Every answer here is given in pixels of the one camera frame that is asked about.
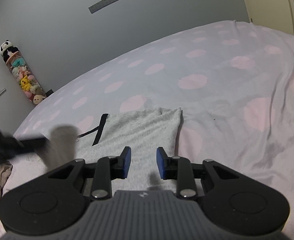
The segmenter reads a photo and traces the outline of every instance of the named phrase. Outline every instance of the door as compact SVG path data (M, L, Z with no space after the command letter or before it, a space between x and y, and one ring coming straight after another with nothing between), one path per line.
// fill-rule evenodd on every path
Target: door
M244 0L249 20L294 35L293 0Z

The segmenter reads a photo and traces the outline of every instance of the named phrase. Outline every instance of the stuffed toy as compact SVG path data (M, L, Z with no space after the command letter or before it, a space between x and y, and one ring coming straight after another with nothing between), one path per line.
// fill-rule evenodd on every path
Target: stuffed toy
M22 73L23 76L26 76L30 74L30 72L27 70L26 66L18 67L20 69L20 72Z
M26 64L19 49L14 47L12 42L6 40L0 46L0 54L26 97L34 105L38 105L43 101L46 94Z
M3 61L6 63L7 60L14 54L19 51L17 47L14 47L11 41L6 40L0 46L0 54L3 57Z
M30 92L35 94L38 87L39 87L38 85L31 86L30 87Z
M17 58L13 63L12 63L12 67L22 67L25 66L26 62L24 61L24 59L22 57Z
M23 78L23 75L22 73L20 72L20 69L15 67L13 70L12 70L12 74L13 76L15 77L15 79L19 82L22 78Z
M34 98L33 98L33 103L35 105L37 105L37 104L41 103L43 99L45 99L44 96L42 96L42 95L35 95Z
M32 85L29 83L27 76L21 79L21 87L24 91L30 91L30 88L32 87Z

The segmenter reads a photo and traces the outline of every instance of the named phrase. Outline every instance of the pink polka dot bedsheet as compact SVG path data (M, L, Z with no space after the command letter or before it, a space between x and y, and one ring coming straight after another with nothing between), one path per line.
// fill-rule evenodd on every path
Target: pink polka dot bedsheet
M284 233L294 239L294 36L222 21L153 41L59 89L15 136L47 136L62 123L84 133L104 113L157 106L183 110L179 155L214 159L282 192L291 205ZM5 191L42 169L15 160Z

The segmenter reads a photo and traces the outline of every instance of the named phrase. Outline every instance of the yellow plush toy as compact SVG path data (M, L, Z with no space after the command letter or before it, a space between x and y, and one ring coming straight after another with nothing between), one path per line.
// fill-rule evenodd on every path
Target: yellow plush toy
M28 77L25 76L23 79L21 79L21 87L24 91L29 91L32 85L29 83Z

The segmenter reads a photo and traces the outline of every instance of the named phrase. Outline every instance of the ribbed gray surface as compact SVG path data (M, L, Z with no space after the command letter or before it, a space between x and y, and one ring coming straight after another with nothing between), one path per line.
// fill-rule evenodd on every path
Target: ribbed gray surface
M8 233L2 240L285 240L279 232L245 237L212 224L194 201L177 199L171 191L117 191L110 200L90 204L73 226L43 237Z

